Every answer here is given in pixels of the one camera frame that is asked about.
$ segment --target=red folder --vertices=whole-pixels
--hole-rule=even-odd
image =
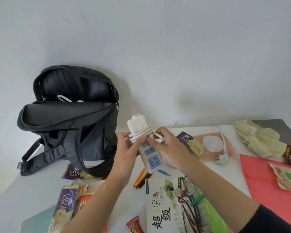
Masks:
[[[269,163],[285,167],[291,165],[248,155],[240,156],[252,198],[291,224],[291,191],[279,187],[277,177]]]

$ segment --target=open backpack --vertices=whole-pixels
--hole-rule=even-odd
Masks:
[[[96,177],[110,173],[116,153],[119,94],[103,73],[78,66],[50,66],[33,82],[36,101],[20,111],[17,126],[41,136],[18,164],[31,175],[58,159]],[[32,157],[40,144],[44,152]],[[86,168],[83,160],[104,160]]]

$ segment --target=green pen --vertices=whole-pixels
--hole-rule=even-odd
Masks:
[[[190,206],[193,207],[195,204],[198,204],[200,201],[203,200],[203,198],[205,198],[204,194],[202,194],[196,200],[194,200],[192,203],[190,203]]]

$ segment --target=shoulder strap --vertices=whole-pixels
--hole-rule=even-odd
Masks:
[[[50,165],[56,160],[60,159],[65,155],[63,151],[63,146],[59,145],[55,149],[50,149],[44,151],[39,155],[28,160],[31,155],[36,151],[40,146],[41,138],[35,141],[35,143],[29,148],[29,150],[22,157],[22,162],[18,163],[17,168],[20,169],[21,176],[29,176],[40,169]]]
[[[116,153],[116,148],[111,153],[109,157],[107,157],[101,164],[93,167],[86,168],[80,147],[81,142],[81,129],[79,130],[67,130],[66,136],[63,142],[63,147],[66,153],[66,157],[72,163],[73,166],[84,171],[86,173],[91,174],[96,177],[104,177],[109,175],[111,168],[113,166],[114,156]]]

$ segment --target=person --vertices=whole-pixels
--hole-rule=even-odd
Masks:
[[[125,140],[129,132],[119,134],[110,175],[62,233],[102,232],[120,193],[128,184],[138,149],[145,140],[161,153],[168,164],[178,168],[201,189],[233,232],[291,233],[290,224],[194,158],[166,128],[161,127],[156,132],[165,138],[164,144],[145,136],[131,144],[129,139]]]

